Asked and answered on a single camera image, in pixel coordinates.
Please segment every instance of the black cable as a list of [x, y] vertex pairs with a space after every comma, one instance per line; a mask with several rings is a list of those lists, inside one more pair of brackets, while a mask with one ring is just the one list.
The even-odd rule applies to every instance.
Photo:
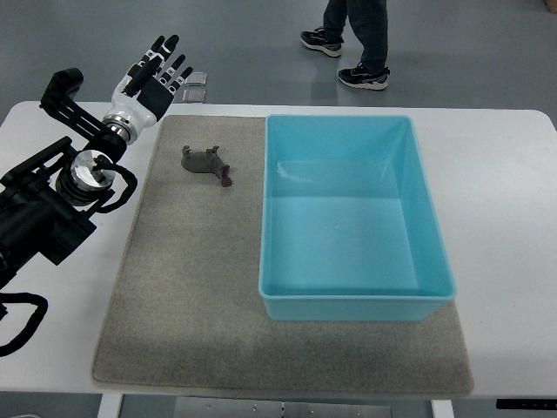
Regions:
[[122, 179], [124, 179], [124, 181], [128, 185], [120, 195], [120, 199], [118, 199], [114, 203], [111, 203], [110, 205], [102, 206], [97, 209], [98, 213], [112, 212], [118, 209], [120, 206], [125, 205], [125, 203], [130, 199], [131, 195], [138, 187], [138, 179], [132, 172], [123, 168], [121, 165], [112, 164], [106, 157], [102, 155], [95, 158], [95, 162], [97, 163], [97, 165], [93, 168], [94, 172], [97, 170], [112, 170], [119, 173], [122, 176]]
[[4, 303], [29, 303], [37, 309], [27, 321], [27, 325], [12, 341], [0, 346], [0, 357], [15, 353], [23, 347], [37, 331], [38, 326], [46, 315], [49, 302], [43, 297], [32, 293], [0, 293], [0, 320], [8, 313]]

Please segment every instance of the robotic arm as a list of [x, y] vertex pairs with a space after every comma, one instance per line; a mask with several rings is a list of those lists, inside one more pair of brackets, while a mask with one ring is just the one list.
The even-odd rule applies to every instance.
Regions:
[[[188, 67], [175, 78], [184, 55], [161, 74], [177, 43], [176, 35], [157, 39], [117, 85], [102, 122], [73, 101], [84, 81], [81, 72], [74, 68], [54, 74], [41, 107], [89, 142], [78, 152], [70, 138], [59, 139], [0, 179], [4, 186], [0, 193], [0, 289], [37, 253], [60, 264], [95, 231], [90, 221], [94, 213], [112, 212], [133, 194], [137, 179], [117, 162], [143, 129], [164, 116], [191, 74]], [[53, 189], [50, 178], [56, 173]], [[127, 187], [116, 202], [105, 205], [114, 195], [111, 186], [116, 173]], [[88, 208], [78, 211], [74, 206]], [[8, 313], [4, 304], [10, 303], [30, 303], [37, 310], [25, 329], [0, 347], [0, 357], [17, 351], [31, 338], [48, 308], [38, 295], [0, 293], [0, 320]]]

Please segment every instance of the white shoe sole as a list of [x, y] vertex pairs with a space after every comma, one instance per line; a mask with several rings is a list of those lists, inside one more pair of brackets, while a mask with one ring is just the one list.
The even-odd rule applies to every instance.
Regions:
[[362, 83], [362, 84], [350, 84], [347, 83], [342, 78], [338, 77], [340, 83], [347, 85], [348, 87], [352, 87], [353, 89], [363, 89], [363, 90], [373, 90], [373, 91], [381, 91], [387, 88], [389, 85], [389, 80], [387, 79], [384, 83]]
[[333, 57], [333, 58], [338, 58], [342, 55], [342, 50], [338, 50], [338, 51], [331, 51], [328, 50], [327, 48], [323, 47], [323, 46], [317, 46], [317, 45], [309, 45], [306, 41], [304, 41], [304, 39], [302, 39], [302, 44], [308, 49], [308, 50], [313, 50], [313, 51], [321, 51], [324, 54], [328, 55], [329, 57]]

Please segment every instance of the gray carpet mat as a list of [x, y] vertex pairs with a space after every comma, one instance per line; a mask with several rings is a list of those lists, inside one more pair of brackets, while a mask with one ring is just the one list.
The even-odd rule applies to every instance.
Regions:
[[[453, 398], [473, 380], [455, 305], [420, 322], [268, 318], [258, 293], [265, 120], [169, 116], [92, 364], [101, 388], [276, 400]], [[219, 145], [231, 187], [180, 165]]]

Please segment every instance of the person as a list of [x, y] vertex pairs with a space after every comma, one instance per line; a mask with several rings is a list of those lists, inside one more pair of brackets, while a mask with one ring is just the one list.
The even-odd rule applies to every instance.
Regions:
[[386, 0], [329, 0], [323, 26], [301, 33], [302, 44], [329, 57], [340, 57], [346, 17], [364, 46], [360, 63], [339, 71], [339, 80], [356, 89], [384, 90], [389, 85], [386, 67], [388, 19]]

